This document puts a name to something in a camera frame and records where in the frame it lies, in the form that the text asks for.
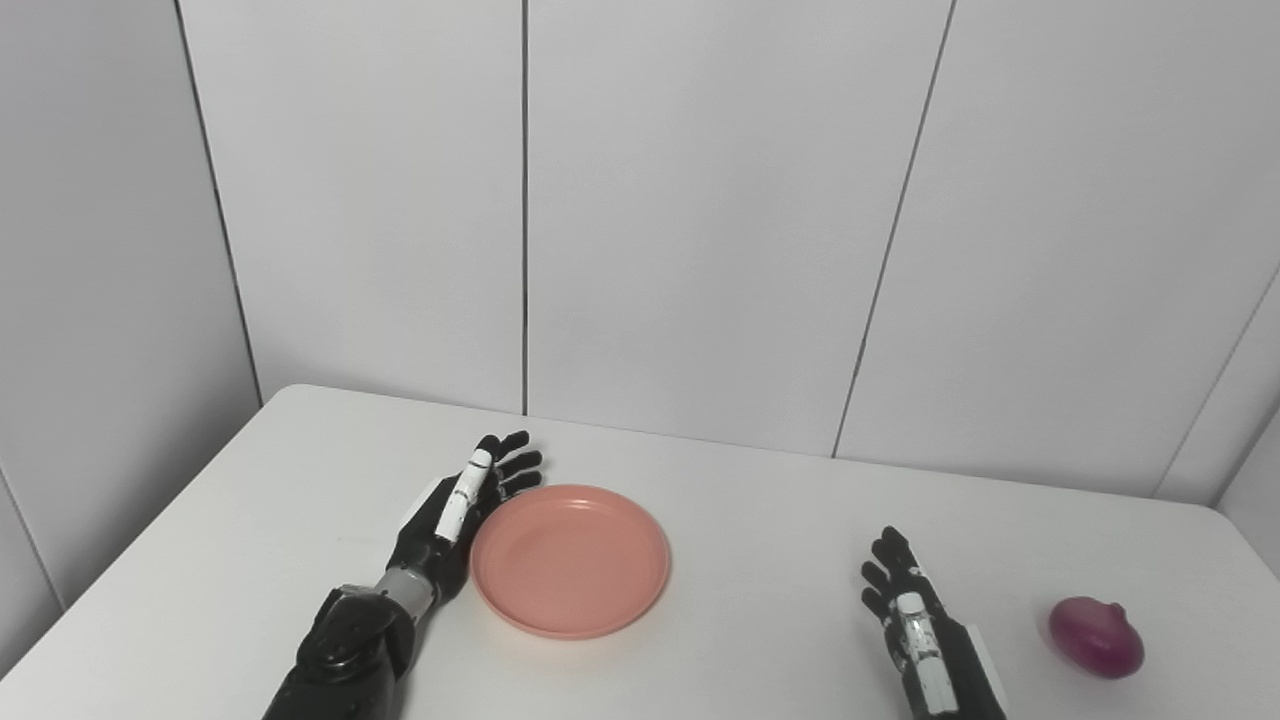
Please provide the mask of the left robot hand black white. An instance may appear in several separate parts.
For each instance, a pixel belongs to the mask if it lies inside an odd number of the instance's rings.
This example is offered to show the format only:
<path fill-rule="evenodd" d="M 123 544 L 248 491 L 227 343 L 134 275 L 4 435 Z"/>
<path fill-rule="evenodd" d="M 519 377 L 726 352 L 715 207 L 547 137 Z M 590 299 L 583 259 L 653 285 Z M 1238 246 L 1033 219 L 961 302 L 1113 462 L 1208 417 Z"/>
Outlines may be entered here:
<path fill-rule="evenodd" d="M 387 570 L 421 579 L 430 609 L 453 600 L 466 582 L 481 524 L 503 503 L 540 487 L 541 464 L 527 430 L 481 438 L 463 470 L 442 479 L 403 524 Z"/>

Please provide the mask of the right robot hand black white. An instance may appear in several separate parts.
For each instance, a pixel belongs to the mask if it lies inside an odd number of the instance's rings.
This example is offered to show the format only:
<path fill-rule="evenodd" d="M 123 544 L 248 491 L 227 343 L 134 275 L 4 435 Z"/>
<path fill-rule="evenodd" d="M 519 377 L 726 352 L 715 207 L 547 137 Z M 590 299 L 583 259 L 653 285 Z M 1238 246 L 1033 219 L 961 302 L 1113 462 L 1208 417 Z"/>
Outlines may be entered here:
<path fill-rule="evenodd" d="M 1006 719 L 978 628 L 951 616 L 908 538 L 886 527 L 860 568 L 861 602 L 883 632 L 913 719 Z"/>

